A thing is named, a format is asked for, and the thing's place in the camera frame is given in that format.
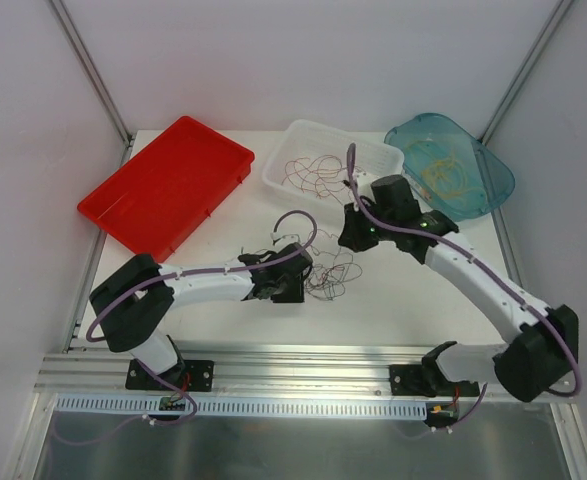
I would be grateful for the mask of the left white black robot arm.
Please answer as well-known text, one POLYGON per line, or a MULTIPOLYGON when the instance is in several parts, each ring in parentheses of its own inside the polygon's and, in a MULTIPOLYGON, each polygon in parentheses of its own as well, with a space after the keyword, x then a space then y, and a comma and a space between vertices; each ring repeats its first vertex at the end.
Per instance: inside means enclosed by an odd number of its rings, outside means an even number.
POLYGON ((158 387, 172 389, 182 380, 183 360, 169 336, 159 331, 170 310, 217 301, 301 303, 312 265, 298 243, 192 268, 159 264, 151 255, 139 254, 96 287, 89 302, 109 350, 131 354, 148 367, 158 387))

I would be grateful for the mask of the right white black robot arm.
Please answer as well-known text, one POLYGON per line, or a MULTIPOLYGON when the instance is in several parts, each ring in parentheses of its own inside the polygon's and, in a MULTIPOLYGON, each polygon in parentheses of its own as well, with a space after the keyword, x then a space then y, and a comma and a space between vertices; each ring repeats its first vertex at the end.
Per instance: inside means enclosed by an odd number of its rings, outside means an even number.
POLYGON ((498 383, 512 397, 531 402, 543 393, 570 398, 583 388, 578 364, 579 319, 568 306, 552 308, 490 267, 438 211, 422 211, 408 181, 374 180, 362 195, 355 176, 344 181, 353 200, 344 207, 339 245, 364 252, 391 242, 453 285, 493 325, 501 343, 447 341, 423 356, 401 385, 435 397, 458 384, 498 383))

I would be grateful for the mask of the white perforated plastic basket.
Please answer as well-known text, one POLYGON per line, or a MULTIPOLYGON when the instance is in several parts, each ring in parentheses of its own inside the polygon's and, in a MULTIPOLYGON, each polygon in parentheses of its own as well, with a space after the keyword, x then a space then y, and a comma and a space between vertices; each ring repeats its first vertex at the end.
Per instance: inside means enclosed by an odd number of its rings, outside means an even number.
POLYGON ((325 226, 343 225, 343 207, 352 194, 342 180, 347 176, 346 153, 356 146, 355 172, 377 178, 399 174, 401 150, 372 136, 340 130, 310 120, 295 120, 268 155, 261 179, 276 197, 292 208, 311 213, 325 226))

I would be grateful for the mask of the teal translucent plastic bin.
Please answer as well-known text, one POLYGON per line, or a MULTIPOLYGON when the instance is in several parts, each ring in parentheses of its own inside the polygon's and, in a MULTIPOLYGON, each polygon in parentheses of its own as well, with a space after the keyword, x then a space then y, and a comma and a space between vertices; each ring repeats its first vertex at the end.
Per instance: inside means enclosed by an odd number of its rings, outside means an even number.
POLYGON ((511 170, 445 115, 418 114, 390 129, 384 143, 404 154, 402 174, 414 192, 454 221, 493 212, 515 189, 511 170))

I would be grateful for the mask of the red plastic tray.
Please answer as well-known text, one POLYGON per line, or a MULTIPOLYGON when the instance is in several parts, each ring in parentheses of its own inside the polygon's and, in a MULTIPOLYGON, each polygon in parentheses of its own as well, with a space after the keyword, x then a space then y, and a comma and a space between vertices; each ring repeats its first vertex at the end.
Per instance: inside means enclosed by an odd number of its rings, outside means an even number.
POLYGON ((134 254, 162 263, 251 172, 255 154, 182 116, 77 205, 134 254))

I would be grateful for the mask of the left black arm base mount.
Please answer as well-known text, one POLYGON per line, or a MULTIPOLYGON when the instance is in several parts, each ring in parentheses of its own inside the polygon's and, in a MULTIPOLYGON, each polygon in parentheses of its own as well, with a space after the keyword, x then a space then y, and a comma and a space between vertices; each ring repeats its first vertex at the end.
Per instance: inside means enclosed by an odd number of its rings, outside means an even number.
MULTIPOLYGON (((178 362, 174 367, 159 374, 168 384, 187 392, 210 392, 214 378, 214 362, 211 360, 186 360, 178 362)), ((129 362, 124 384, 131 391, 169 391, 146 372, 137 360, 129 362)))

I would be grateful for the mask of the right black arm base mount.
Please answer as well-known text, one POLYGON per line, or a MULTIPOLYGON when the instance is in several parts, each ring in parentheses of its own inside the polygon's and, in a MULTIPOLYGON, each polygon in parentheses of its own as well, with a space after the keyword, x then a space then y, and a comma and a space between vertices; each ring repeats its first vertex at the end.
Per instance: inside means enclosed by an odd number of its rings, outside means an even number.
POLYGON ((477 397, 477 382, 448 380, 436 367, 418 364, 396 364, 388 367, 393 396, 477 397))

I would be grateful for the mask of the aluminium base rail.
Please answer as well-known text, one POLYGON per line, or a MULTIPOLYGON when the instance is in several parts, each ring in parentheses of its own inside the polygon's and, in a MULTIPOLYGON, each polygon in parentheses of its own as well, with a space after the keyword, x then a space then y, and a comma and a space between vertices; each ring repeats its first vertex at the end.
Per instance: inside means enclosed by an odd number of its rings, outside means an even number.
MULTIPOLYGON (((214 362, 219 396, 389 399, 388 367, 427 353, 415 346, 267 345, 179 341, 186 359, 214 362)), ((37 392, 123 393, 130 357, 74 341, 44 357, 37 392)))

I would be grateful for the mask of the right aluminium frame post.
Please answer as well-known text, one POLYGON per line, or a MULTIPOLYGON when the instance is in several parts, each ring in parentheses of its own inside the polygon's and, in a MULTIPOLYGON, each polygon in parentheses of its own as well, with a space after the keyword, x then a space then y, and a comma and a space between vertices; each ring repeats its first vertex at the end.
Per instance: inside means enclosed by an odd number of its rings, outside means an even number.
POLYGON ((541 30, 535 37, 506 91, 502 95, 486 128, 479 135, 478 140, 483 145, 487 145, 491 141, 498 128, 504 122, 507 114, 513 108, 527 85, 529 78, 539 64, 543 54, 552 43, 558 30, 576 4, 577 1, 575 0, 559 0, 555 2, 541 30))

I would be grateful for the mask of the aluminium frame post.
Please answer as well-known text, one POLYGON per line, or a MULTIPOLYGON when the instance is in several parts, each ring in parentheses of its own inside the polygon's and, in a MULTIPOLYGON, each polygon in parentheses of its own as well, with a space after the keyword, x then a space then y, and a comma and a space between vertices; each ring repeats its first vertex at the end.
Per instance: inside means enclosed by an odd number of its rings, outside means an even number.
POLYGON ((491 141, 498 128, 504 122, 507 114, 513 108, 527 85, 529 78, 539 64, 543 54, 552 43, 558 30, 576 4, 577 1, 575 0, 559 0, 555 2, 541 30, 535 37, 506 91, 502 95, 486 128, 479 135, 478 140, 483 145, 487 145, 491 141))
POLYGON ((72 14, 63 0, 46 0, 48 8, 56 19, 64 38, 68 42, 80 68, 89 81, 99 103, 118 137, 126 147, 133 141, 134 135, 126 126, 107 84, 95 63, 72 14))

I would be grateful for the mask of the left aluminium frame post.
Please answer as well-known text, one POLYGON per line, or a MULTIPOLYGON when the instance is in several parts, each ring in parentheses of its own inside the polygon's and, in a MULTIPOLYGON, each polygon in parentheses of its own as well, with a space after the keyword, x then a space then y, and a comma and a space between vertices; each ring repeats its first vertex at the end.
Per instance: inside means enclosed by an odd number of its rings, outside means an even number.
POLYGON ((89 81, 99 103, 118 137, 126 147, 133 141, 134 135, 126 126, 107 84, 95 63, 72 14, 63 0, 46 0, 48 8, 56 19, 64 38, 68 42, 80 68, 89 81))

